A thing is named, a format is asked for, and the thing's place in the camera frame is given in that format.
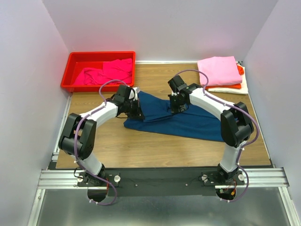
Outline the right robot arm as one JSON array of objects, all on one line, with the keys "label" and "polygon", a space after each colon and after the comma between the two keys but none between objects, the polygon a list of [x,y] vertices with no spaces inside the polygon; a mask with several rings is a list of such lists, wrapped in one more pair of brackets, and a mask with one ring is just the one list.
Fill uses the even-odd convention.
[{"label": "right robot arm", "polygon": [[216,97],[198,84],[187,85],[179,75],[169,80],[168,85],[172,90],[168,96],[173,114],[182,113],[194,105],[220,121],[225,149],[215,178],[220,183],[229,182],[238,173],[239,158],[254,131],[247,106],[242,102],[234,104]]}]

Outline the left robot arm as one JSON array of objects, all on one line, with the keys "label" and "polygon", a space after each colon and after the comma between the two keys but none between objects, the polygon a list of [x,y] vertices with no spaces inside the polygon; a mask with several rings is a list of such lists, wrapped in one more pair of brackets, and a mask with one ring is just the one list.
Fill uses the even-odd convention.
[{"label": "left robot arm", "polygon": [[72,156],[75,163],[99,184],[108,183],[105,166],[93,154],[96,130],[106,121],[124,113],[129,118],[142,119],[138,87],[121,84],[112,97],[86,113],[71,113],[65,122],[58,147]]}]

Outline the dark blue t shirt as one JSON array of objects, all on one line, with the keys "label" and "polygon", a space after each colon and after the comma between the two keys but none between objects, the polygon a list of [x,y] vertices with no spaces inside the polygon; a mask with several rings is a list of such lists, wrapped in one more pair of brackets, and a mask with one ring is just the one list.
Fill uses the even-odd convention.
[{"label": "dark blue t shirt", "polygon": [[186,111],[172,114],[169,100],[139,92],[144,119],[126,119],[124,127],[180,137],[222,142],[220,121],[206,110],[190,105]]}]

